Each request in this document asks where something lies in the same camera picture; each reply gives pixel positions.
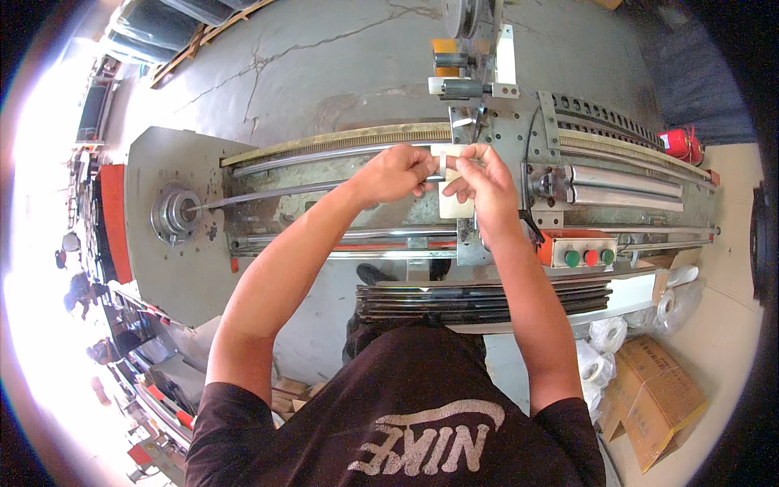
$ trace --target pulley wheel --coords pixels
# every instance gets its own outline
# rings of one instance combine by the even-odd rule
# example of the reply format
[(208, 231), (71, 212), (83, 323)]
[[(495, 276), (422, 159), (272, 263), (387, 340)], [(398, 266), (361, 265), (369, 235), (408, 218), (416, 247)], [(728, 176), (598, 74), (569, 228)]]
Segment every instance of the pulley wheel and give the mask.
[(477, 4), (482, 0), (441, 0), (446, 33), (453, 39), (466, 39), (474, 32)]

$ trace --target wooden pallet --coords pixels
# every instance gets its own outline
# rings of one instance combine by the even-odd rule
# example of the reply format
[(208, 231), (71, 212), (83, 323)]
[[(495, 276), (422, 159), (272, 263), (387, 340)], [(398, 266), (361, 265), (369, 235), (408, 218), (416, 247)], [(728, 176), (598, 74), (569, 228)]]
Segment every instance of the wooden pallet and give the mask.
[(273, 3), (276, 0), (260, 0), (256, 4), (252, 5), (251, 7), (248, 7), (247, 9), (243, 9), (240, 12), (236, 12), (230, 19), (227, 20), (227, 22), (223, 23), (219, 27), (214, 26), (204, 26), (200, 25), (200, 28), (195, 33), (195, 37), (192, 39), (192, 42), (189, 43), (189, 46), (176, 54), (176, 56), (173, 57), (169, 62), (163, 65), (158, 65), (156, 68), (153, 69), (153, 74), (151, 76), (151, 84), (149, 85), (149, 88), (154, 88), (157, 86), (157, 84), (162, 81), (162, 79), (168, 74), (174, 71), (176, 69), (176, 66), (181, 64), (182, 61), (184, 61), (187, 58), (194, 58), (198, 51), (200, 50), (201, 46), (204, 46), (206, 44), (211, 44), (211, 41), (218, 36), (219, 34), (223, 33), (229, 26), (233, 25), (234, 23), (238, 22), (239, 20), (249, 20), (249, 16), (256, 12), (257, 10), (261, 9), (265, 5), (268, 5), (269, 3)]

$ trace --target hand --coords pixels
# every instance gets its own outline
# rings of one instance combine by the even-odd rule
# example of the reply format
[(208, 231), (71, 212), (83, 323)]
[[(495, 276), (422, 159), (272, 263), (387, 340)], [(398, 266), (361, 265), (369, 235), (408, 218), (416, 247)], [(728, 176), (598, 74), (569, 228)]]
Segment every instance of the hand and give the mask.
[(371, 159), (349, 183), (367, 207), (397, 201), (409, 192), (421, 197), (423, 191), (433, 189), (433, 184), (425, 183), (425, 179), (437, 169), (437, 163), (427, 150), (399, 145), (385, 149)]
[[(484, 166), (470, 159), (481, 159)], [(504, 237), (524, 235), (517, 213), (516, 188), (511, 171), (501, 161), (495, 149), (485, 143), (475, 143), (463, 149), (460, 156), (446, 158), (446, 166), (461, 174), (443, 190), (444, 196), (457, 194), (457, 201), (472, 198), (481, 237), (488, 247)]]

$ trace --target red button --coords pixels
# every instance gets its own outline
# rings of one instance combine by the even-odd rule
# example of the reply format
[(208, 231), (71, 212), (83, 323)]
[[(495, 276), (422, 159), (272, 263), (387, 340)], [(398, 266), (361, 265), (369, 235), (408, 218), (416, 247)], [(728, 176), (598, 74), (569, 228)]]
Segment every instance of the red button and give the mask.
[(594, 250), (587, 250), (584, 253), (584, 262), (590, 267), (593, 267), (595, 264), (597, 264), (597, 252)]

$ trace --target stack of metal bars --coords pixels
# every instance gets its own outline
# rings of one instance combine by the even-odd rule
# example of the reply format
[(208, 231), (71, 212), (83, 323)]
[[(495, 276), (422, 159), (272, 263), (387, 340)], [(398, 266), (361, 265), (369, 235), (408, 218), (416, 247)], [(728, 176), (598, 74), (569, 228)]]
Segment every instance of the stack of metal bars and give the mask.
[[(566, 314), (606, 309), (610, 281), (552, 283)], [(357, 286), (357, 314), (366, 323), (405, 320), (412, 323), (466, 325), (511, 320), (500, 284), (460, 286)]]

